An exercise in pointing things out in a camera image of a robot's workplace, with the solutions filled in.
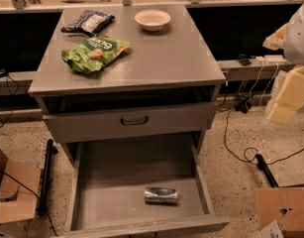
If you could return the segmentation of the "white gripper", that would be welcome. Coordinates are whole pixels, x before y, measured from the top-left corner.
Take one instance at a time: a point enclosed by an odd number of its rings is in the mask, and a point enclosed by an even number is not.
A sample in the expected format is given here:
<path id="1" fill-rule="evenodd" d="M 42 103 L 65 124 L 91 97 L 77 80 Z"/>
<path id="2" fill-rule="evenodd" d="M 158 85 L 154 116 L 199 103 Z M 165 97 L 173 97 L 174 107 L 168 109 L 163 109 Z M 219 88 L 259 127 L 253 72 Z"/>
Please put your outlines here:
<path id="1" fill-rule="evenodd" d="M 273 34 L 266 37 L 262 45 L 269 50 L 284 48 L 284 56 L 295 64 L 304 64 L 304 3 Z M 271 89 L 271 98 L 266 106 L 266 118 L 283 124 L 293 118 L 304 106 L 304 65 L 292 70 L 280 71 Z"/>

